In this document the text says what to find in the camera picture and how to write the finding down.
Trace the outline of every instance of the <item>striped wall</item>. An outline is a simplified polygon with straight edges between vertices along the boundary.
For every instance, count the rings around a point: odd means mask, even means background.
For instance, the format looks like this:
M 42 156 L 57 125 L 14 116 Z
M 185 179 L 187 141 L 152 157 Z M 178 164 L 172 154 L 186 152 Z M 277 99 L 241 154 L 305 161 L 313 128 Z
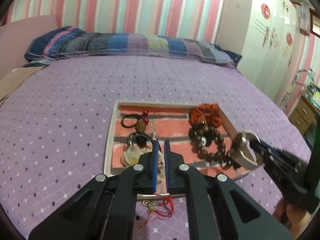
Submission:
M 306 69 L 309 70 L 310 68 L 315 73 L 315 84 L 318 86 L 320 85 L 320 38 L 317 36 L 310 34 L 310 36 L 305 36 L 300 34 L 300 49 L 297 55 L 299 59 L 296 65 L 291 66 L 295 68 L 294 75 L 290 80 L 290 83 L 294 80 L 295 76 L 298 73 L 298 70 Z M 302 72 L 299 75 L 297 85 L 294 87 L 293 92 L 290 96 L 286 98 L 286 108 L 284 112 L 287 115 L 290 115 L 297 102 L 299 101 L 302 92 L 303 92 L 303 85 L 307 81 L 307 73 Z
M 59 26 L 214 42 L 223 0 L 15 0 L 7 22 L 55 14 Z

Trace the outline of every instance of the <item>purple bedspread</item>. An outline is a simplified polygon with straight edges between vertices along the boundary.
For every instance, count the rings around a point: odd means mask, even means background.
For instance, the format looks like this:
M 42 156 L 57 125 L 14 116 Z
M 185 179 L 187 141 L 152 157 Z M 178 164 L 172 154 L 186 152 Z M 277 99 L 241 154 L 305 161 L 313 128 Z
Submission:
M 157 57 L 56 61 L 0 108 L 0 202 L 23 236 L 102 171 L 116 100 L 217 102 L 238 130 L 251 130 L 304 160 L 310 157 L 285 114 L 237 70 Z M 237 184 L 269 212 L 281 197 L 262 168 Z M 187 222 L 179 224 L 187 219 L 185 200 L 175 202 L 169 220 L 143 230 L 136 221 L 135 239 L 188 239 Z M 140 205 L 136 212 L 143 217 Z

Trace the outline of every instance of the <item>wooden desk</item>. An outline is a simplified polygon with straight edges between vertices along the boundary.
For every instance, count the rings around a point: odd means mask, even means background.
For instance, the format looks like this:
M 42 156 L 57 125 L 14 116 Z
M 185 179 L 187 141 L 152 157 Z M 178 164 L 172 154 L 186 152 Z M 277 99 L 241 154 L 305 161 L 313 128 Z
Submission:
M 316 115 L 318 113 L 319 110 L 313 103 L 305 95 L 302 95 L 295 110 L 289 116 L 289 120 L 303 135 L 312 123 L 316 124 Z

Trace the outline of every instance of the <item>red cord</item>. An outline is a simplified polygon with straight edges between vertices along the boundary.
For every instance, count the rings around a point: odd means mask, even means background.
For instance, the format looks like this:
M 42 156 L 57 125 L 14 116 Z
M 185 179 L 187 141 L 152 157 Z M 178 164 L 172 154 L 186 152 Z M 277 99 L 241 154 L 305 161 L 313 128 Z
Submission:
M 156 219 L 166 220 L 166 219 L 172 217 L 172 215 L 173 215 L 174 205 L 173 205 L 173 199 L 172 199 L 172 197 L 163 197 L 163 196 L 158 195 L 158 194 L 155 194 L 155 195 L 157 195 L 157 196 L 165 199 L 165 202 L 164 202 L 164 203 L 157 203 L 157 206 L 166 206 L 167 204 L 169 204 L 170 210 L 169 210 L 168 212 L 163 212 L 163 211 L 161 211 L 161 210 L 154 209 L 153 211 L 148 212 L 148 213 L 149 213 L 148 219 L 141 225 L 141 227 L 144 227 L 144 226 L 145 226 L 148 222 L 150 222 L 150 221 L 153 221 L 153 220 L 156 220 Z M 155 212 L 155 213 L 158 214 L 159 216 L 166 217 L 166 218 L 165 218 L 165 219 L 162 219 L 162 218 L 160 218 L 160 217 L 156 217 L 156 218 L 153 218 L 153 219 L 149 220 L 152 212 Z

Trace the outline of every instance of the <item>box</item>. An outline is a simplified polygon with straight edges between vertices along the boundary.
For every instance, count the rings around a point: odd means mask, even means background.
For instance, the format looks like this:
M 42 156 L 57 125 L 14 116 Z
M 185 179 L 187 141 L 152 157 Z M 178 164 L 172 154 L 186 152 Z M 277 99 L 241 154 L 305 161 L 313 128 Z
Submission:
M 120 161 L 121 155 L 126 149 L 126 138 L 135 132 L 135 128 L 132 127 L 128 129 L 122 127 L 122 117 L 126 114 L 142 114 L 143 110 L 148 110 L 149 124 L 145 133 L 152 134 L 154 138 L 157 138 L 161 149 L 164 149 L 164 141 L 169 139 L 171 150 L 181 154 L 185 163 L 196 167 L 204 175 L 214 177 L 218 173 L 224 173 L 233 180 L 247 175 L 249 171 L 243 167 L 235 171 L 233 168 L 224 170 L 218 163 L 214 162 L 208 166 L 204 160 L 200 160 L 197 154 L 192 151 L 191 140 L 188 137 L 188 131 L 191 128 L 188 117 L 189 111 L 195 106 L 196 105 L 192 104 L 117 101 L 110 121 L 103 173 L 110 177 L 120 174 L 124 169 Z M 238 132 L 221 109 L 220 117 L 222 119 L 222 125 L 218 130 L 224 137 L 227 151 L 231 147 L 232 139 L 236 137 Z M 126 120 L 126 122 L 127 121 L 132 121 L 132 124 L 136 122 L 135 119 Z M 205 149 L 208 152 L 217 152 L 215 143 L 212 143 L 210 147 L 206 147 Z M 157 185 L 156 193 L 168 195 L 165 180 Z M 138 199 L 154 197 L 157 198 L 158 196 L 139 195 Z

